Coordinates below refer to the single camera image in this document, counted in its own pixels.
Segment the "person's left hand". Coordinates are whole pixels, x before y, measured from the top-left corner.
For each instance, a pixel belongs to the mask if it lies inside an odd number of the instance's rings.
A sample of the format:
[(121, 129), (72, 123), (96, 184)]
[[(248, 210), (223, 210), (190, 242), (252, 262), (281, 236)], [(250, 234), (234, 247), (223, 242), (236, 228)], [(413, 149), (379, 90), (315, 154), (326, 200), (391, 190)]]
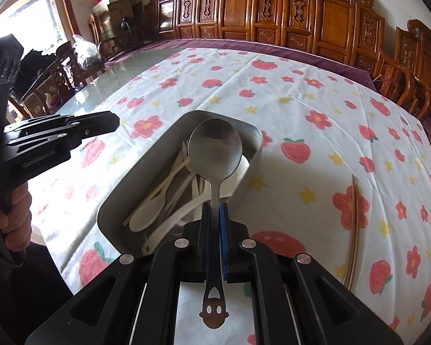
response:
[(0, 210), (0, 231), (5, 234), (5, 245), (12, 252), (25, 250), (30, 244), (31, 204), (32, 196), (28, 190), (28, 183), (25, 182), (12, 191), (11, 210), (8, 213)]

